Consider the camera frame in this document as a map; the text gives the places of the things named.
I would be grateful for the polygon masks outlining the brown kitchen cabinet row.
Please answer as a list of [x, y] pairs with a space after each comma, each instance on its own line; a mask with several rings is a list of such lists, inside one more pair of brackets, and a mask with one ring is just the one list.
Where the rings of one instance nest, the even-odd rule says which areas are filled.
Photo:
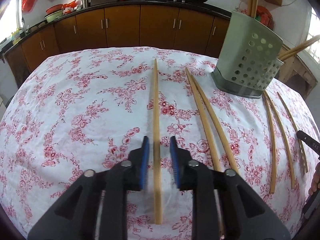
[[71, 51], [148, 46], [218, 57], [231, 13], [223, 9], [129, 4], [47, 23], [4, 53], [18, 85], [46, 58]]

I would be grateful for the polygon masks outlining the floral white red tablecloth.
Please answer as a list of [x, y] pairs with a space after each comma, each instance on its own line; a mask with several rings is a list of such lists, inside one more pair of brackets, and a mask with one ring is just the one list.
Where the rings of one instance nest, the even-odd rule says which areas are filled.
[[291, 235], [302, 224], [317, 154], [306, 147], [308, 173], [296, 133], [319, 131], [303, 98], [278, 80], [267, 87], [289, 142], [295, 187], [277, 121], [277, 182], [270, 193], [272, 153], [263, 100], [219, 90], [211, 77], [216, 59], [151, 47], [108, 48], [49, 57], [26, 79], [1, 120], [1, 206], [26, 236], [49, 207], [88, 169], [111, 168], [152, 136], [153, 68], [157, 59], [161, 136], [163, 223], [153, 214], [153, 182], [128, 195], [129, 239], [190, 239], [191, 192], [174, 185], [169, 139], [207, 166], [209, 146], [185, 68], [208, 98], [244, 180], [278, 215]]

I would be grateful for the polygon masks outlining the grey perforated utensil holder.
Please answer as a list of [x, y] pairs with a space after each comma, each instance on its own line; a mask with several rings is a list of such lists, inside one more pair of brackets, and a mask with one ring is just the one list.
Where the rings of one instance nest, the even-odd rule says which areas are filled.
[[214, 71], [216, 87], [246, 98], [260, 98], [283, 61], [278, 59], [283, 40], [257, 20], [232, 12]]

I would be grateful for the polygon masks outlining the wooden side cabinet right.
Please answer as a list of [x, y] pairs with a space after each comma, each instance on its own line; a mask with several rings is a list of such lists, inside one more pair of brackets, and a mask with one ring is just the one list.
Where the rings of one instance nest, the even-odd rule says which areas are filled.
[[318, 83], [310, 68], [298, 55], [286, 59], [275, 78], [298, 92], [304, 100]]

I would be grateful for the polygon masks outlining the yellow bottle by sink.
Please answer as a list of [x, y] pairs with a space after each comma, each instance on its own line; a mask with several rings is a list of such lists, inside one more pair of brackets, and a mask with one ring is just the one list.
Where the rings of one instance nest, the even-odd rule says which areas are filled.
[[20, 30], [16, 29], [15, 32], [12, 33], [12, 44], [15, 45], [21, 39]]

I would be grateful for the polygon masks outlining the red bags right counter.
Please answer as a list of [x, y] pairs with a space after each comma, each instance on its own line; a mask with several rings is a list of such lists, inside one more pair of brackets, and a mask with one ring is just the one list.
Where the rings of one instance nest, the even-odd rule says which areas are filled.
[[256, 17], [255, 19], [259, 21], [261, 24], [265, 25], [269, 29], [274, 29], [274, 20], [273, 16], [269, 12], [269, 10], [262, 6], [257, 6]]

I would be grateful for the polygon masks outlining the green basin red lid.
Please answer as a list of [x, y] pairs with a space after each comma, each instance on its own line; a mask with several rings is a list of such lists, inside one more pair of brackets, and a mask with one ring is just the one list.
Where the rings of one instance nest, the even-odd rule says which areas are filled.
[[45, 20], [50, 23], [53, 22], [58, 16], [63, 14], [62, 4], [54, 5], [46, 10]]

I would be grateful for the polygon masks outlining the red plastic bag on wall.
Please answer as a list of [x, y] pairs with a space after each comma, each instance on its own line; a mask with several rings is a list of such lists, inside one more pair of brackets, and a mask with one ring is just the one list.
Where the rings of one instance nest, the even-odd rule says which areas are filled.
[[22, 12], [29, 12], [33, 8], [35, 0], [22, 0]]

